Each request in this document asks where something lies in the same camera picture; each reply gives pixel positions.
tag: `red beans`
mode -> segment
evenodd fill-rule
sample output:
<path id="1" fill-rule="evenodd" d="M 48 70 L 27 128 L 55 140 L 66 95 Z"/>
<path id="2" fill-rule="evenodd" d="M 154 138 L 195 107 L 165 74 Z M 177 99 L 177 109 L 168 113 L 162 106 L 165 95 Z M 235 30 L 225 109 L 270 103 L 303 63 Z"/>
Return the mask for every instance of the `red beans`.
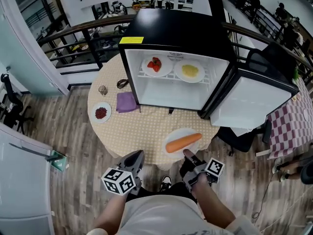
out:
<path id="1" fill-rule="evenodd" d="M 97 119 L 102 119 L 107 115 L 107 109 L 100 107 L 98 109 L 96 109 L 96 118 Z"/>

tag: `refrigerator top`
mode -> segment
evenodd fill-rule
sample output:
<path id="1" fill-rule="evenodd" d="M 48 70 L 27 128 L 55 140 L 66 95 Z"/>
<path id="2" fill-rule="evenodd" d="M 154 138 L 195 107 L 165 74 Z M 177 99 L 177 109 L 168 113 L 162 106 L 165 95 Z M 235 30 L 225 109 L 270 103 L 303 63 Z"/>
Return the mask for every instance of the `refrigerator top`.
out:
<path id="1" fill-rule="evenodd" d="M 187 11 L 141 9 L 124 37 L 143 37 L 141 49 L 163 49 L 220 58 L 230 62 L 236 55 L 227 31 L 213 17 Z M 136 48 L 139 44 L 121 44 Z"/>

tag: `orange carrot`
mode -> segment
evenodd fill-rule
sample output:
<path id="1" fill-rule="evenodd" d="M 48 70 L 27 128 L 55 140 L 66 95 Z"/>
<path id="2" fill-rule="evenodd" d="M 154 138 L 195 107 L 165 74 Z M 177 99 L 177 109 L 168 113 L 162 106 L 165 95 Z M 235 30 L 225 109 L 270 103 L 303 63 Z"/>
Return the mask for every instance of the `orange carrot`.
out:
<path id="1" fill-rule="evenodd" d="M 168 153 L 173 153 L 178 151 L 202 138 L 201 133 L 191 134 L 189 136 L 176 139 L 166 144 L 165 148 Z"/>

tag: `chair armrest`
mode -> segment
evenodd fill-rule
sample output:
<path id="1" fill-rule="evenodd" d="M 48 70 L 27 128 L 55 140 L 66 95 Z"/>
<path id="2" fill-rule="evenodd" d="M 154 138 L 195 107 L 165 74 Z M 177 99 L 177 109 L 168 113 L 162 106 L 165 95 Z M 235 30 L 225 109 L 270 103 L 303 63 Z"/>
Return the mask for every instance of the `chair armrest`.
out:
<path id="1" fill-rule="evenodd" d="M 272 133 L 272 122 L 269 120 L 266 120 L 265 126 L 264 126 L 264 134 L 262 137 L 263 143 L 268 143 L 270 139 L 270 135 Z"/>

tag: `plate of yellow food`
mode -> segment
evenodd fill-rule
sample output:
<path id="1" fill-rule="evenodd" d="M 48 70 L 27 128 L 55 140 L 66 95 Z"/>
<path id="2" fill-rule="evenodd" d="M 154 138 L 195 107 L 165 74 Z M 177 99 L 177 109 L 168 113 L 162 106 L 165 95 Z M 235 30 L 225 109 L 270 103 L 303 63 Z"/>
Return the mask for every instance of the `plate of yellow food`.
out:
<path id="1" fill-rule="evenodd" d="M 187 83 L 199 83 L 204 79 L 203 66 L 196 60 L 181 60 L 174 66 L 174 72 L 178 78 Z"/>

